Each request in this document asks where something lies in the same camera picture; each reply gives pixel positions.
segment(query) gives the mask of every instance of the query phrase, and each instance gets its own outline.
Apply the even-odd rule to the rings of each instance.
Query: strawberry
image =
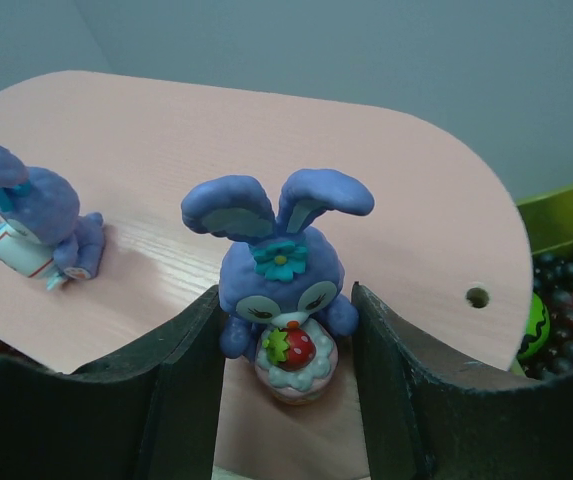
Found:
[[[301,328],[275,329],[264,340],[268,360],[287,371],[300,370],[308,365],[317,349],[310,336]]]

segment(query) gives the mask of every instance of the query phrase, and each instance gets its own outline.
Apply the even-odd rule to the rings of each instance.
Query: bunny eye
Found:
[[[282,312],[274,300],[262,295],[252,295],[237,302],[237,315],[256,323],[270,323],[270,320]]]
[[[326,308],[337,296],[337,286],[333,282],[318,282],[302,293],[297,309],[300,312],[314,313]]]

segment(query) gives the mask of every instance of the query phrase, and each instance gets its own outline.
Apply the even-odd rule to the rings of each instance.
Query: purple bunny figurine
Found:
[[[79,216],[79,197],[56,173],[26,167],[0,146],[0,260],[53,290],[97,276],[105,237],[100,213]]]
[[[253,177],[231,175],[184,198],[184,224],[234,243],[221,266],[219,297],[230,316],[220,337],[228,358],[246,356],[280,400],[308,403],[337,366],[333,337],[355,332],[359,316],[341,294],[344,268],[316,228],[329,210],[365,216],[375,200],[336,170],[299,170],[284,184],[275,218]]]

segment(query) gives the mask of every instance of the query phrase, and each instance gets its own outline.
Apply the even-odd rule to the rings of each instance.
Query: pink table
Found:
[[[0,337],[71,372],[172,318],[218,279],[225,240],[195,235],[179,203],[199,182],[255,175],[277,199],[302,167],[332,167],[374,193],[357,219],[316,225],[347,271],[407,320],[498,368],[509,367],[531,299],[528,240],[510,196],[464,144],[375,107],[87,72],[0,93],[0,144],[78,189],[106,218],[101,276],[65,292],[0,262]],[[472,308],[467,291],[490,294]],[[255,478],[368,474],[350,359],[328,394],[277,405],[243,361],[226,366],[216,464]],[[275,446],[278,435],[280,443]]]

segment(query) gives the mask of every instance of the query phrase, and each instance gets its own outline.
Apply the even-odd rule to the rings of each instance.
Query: teal flower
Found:
[[[266,280],[292,282],[296,273],[306,271],[308,249],[304,245],[287,241],[273,243],[266,248],[251,248],[257,265],[255,272],[264,275]]]

